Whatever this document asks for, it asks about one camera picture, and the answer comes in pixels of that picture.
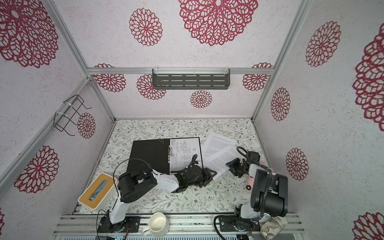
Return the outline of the red black file folder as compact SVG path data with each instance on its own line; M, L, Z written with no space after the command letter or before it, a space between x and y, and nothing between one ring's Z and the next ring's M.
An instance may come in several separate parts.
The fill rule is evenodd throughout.
M134 168L148 163L159 173L169 173L170 139L153 139L134 141L130 158L133 159L128 167Z

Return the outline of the technical drawing paper sheet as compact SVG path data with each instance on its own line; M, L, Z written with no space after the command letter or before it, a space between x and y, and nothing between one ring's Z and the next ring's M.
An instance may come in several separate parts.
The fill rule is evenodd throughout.
M170 139L170 171L186 168L191 163L193 155L198 155L195 164L202 168L203 160L199 137Z

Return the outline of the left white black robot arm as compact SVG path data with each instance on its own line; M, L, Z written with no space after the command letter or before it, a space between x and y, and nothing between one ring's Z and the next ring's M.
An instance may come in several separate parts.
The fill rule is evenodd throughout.
M171 193L182 193L190 186L199 188L207 186L217 172L196 165L198 155L182 170L171 171L169 174L154 170L146 161L132 169L127 169L119 176L118 184L114 184L118 196L110 211L97 220L97 233L114 233L128 227L127 210L131 203L139 200L152 189L166 190Z

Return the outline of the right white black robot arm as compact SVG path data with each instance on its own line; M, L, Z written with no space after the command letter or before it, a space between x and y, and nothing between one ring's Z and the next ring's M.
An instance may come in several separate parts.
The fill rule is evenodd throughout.
M249 230L249 239L252 233L259 232L264 239L272 240L288 224L288 178L263 165L259 153L248 152L243 147L237 147L237 151L243 158L236 158L226 166L238 178L250 177L251 199L248 204L235 208L233 216L216 216L214 229L223 240L225 237L221 232L232 230Z

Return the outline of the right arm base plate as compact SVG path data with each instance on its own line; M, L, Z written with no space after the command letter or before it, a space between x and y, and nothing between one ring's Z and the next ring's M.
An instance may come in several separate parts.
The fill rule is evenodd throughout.
M259 232L260 223L249 219L220 215L218 217L221 232Z

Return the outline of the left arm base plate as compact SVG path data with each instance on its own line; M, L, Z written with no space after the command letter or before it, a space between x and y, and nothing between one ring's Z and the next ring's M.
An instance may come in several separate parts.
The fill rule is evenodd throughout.
M112 224L110 216L102 217L97 232L98 233L137 233L140 226L140 217L125 217L122 222Z

